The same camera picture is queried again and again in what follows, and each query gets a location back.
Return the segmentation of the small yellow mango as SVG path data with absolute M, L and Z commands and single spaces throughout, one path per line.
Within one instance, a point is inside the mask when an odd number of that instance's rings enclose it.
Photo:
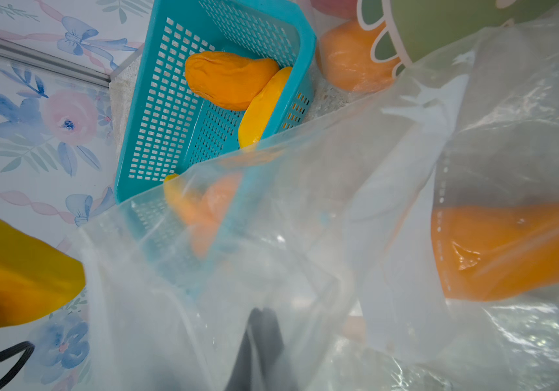
M 253 98 L 240 122 L 240 148 L 247 148 L 261 140 L 292 70 L 292 67 L 282 68 Z

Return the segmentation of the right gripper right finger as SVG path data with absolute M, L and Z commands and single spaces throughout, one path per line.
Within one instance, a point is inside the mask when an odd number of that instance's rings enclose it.
M 276 312 L 262 312 L 262 373 L 266 390 L 299 390 Z

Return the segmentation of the clear zip-top bag green print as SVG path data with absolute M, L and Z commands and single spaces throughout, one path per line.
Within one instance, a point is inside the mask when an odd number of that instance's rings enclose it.
M 439 48 L 486 27 L 512 26 L 532 21 L 554 8 L 547 1 L 392 0 L 301 1 L 299 3 L 320 38 L 347 21 L 357 20 L 364 30 L 386 25 L 385 37 L 375 46 L 375 61 L 386 52 L 400 58 L 403 68 Z

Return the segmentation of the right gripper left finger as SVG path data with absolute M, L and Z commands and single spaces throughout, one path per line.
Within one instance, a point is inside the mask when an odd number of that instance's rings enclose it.
M 265 390 L 261 342 L 264 337 L 265 312 L 254 309 L 250 313 L 245 332 L 232 368 L 226 390 Z

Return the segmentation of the large orange mango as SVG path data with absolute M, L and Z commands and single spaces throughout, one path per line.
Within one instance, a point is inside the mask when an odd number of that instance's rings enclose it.
M 316 48 L 316 62 L 324 78 L 336 88 L 373 93 L 388 88 L 403 68 L 400 58 L 386 52 L 375 61 L 375 46 L 385 37 L 386 25 L 364 30 L 359 21 L 347 21 L 326 32 Z

